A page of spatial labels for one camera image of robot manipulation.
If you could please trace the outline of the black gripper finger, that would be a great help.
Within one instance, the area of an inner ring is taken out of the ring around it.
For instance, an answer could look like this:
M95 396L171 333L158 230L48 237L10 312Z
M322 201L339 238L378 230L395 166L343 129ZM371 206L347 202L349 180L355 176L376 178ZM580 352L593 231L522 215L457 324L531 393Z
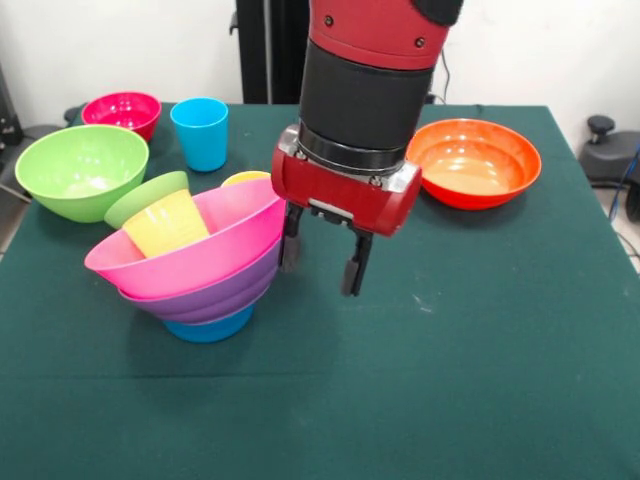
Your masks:
M358 296L365 275L373 244L373 234L370 232L355 230L356 245L354 254L346 262L341 285L341 293L344 296Z
M279 254L279 268L283 272L292 272L299 260L301 247L299 223L302 213L302 207L288 203Z

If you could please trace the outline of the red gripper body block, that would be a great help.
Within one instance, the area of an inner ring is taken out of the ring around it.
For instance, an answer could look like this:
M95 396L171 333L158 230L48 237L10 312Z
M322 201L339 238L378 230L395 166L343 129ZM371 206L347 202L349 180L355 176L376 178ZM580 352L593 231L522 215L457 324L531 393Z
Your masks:
M275 192L290 203L324 209L351 221L360 230L392 236L415 203L421 173L417 165L406 162L383 188L275 148L271 180Z

